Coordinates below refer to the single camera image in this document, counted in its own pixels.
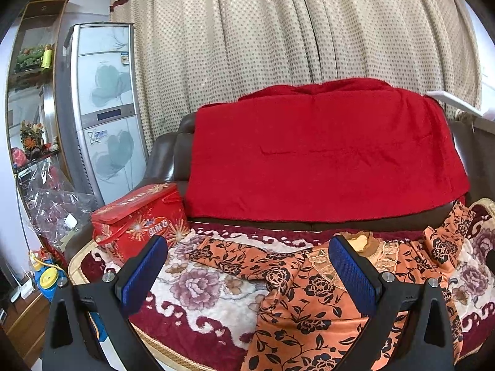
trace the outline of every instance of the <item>wooden cabinet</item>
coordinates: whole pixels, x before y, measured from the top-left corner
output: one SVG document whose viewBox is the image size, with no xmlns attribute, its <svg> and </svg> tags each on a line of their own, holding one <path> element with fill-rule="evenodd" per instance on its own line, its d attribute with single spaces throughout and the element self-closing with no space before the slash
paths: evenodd
<svg viewBox="0 0 495 371">
<path fill-rule="evenodd" d="M 50 302 L 40 291 L 35 291 L 25 300 L 18 299 L 7 309 L 3 329 L 29 368 L 43 349 L 49 311 Z"/>
</svg>

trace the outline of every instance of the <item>red object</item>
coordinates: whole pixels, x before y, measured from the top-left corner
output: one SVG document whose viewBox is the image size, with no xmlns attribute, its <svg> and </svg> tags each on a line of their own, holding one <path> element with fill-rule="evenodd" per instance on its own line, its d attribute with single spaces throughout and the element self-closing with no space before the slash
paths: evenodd
<svg viewBox="0 0 495 371">
<path fill-rule="evenodd" d="M 26 163 L 28 163 L 26 154 L 19 148 L 12 148 L 11 153 L 13 162 L 17 165 L 17 167 L 24 166 Z"/>
<path fill-rule="evenodd" d="M 417 213 L 468 190 L 435 100 L 344 79 L 199 109 L 185 201 L 193 217 L 341 222 Z"/>
<path fill-rule="evenodd" d="M 166 238 L 170 248 L 190 230 L 175 183 L 138 188 L 93 212 L 91 221 L 93 240 L 122 263 L 138 255 L 155 234 Z"/>
<path fill-rule="evenodd" d="M 41 235 L 38 235 L 38 237 L 41 240 L 41 244 L 43 244 L 41 251 L 42 252 L 45 251 L 45 252 L 48 252 L 49 254 L 51 254 L 52 259 L 57 264 L 59 264 L 62 267 L 62 269 L 67 270 L 68 264 L 67 264 L 67 261 L 65 260 L 64 255 L 57 248 L 51 246 L 50 242 L 48 241 L 48 239 L 46 237 L 43 237 Z"/>
</svg>

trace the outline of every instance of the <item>white wall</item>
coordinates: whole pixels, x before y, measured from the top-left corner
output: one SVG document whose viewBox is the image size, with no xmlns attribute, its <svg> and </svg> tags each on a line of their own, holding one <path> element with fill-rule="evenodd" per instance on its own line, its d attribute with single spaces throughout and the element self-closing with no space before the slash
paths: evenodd
<svg viewBox="0 0 495 371">
<path fill-rule="evenodd" d="M 65 11 L 109 15 L 110 0 L 69 0 Z"/>
<path fill-rule="evenodd" d="M 70 0 L 67 5 L 66 17 L 76 17 L 81 13 L 100 15 L 98 21 L 108 21 L 110 0 Z M 13 42 L 19 23 L 8 31 L 0 44 L 0 252 L 8 260 L 14 272 L 22 276 L 29 270 L 28 249 L 24 242 L 21 222 L 19 219 L 15 186 L 12 172 L 11 155 L 8 151 L 6 124 L 6 80 L 8 65 L 11 60 Z M 24 207 L 21 205 L 26 235 L 31 249 L 39 249 L 40 242 L 29 223 Z"/>
</svg>

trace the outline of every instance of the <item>red gift box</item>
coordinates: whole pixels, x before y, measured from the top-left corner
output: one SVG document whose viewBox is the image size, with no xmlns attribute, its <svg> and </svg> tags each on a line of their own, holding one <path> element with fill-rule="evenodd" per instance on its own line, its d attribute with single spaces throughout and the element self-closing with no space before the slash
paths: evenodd
<svg viewBox="0 0 495 371">
<path fill-rule="evenodd" d="M 150 184 L 108 204 L 91 215 L 93 240 L 117 262 L 135 257 L 155 234 L 168 247 L 190 231 L 175 183 Z"/>
</svg>

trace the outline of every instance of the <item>yellow toy wheel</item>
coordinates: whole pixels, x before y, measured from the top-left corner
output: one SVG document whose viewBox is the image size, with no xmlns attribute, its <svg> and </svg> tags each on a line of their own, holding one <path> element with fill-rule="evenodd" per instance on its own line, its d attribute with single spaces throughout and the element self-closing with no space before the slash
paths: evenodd
<svg viewBox="0 0 495 371">
<path fill-rule="evenodd" d="M 41 274 L 40 286 L 43 289 L 49 289 L 52 287 L 58 279 L 58 271 L 54 267 L 48 268 Z"/>
</svg>

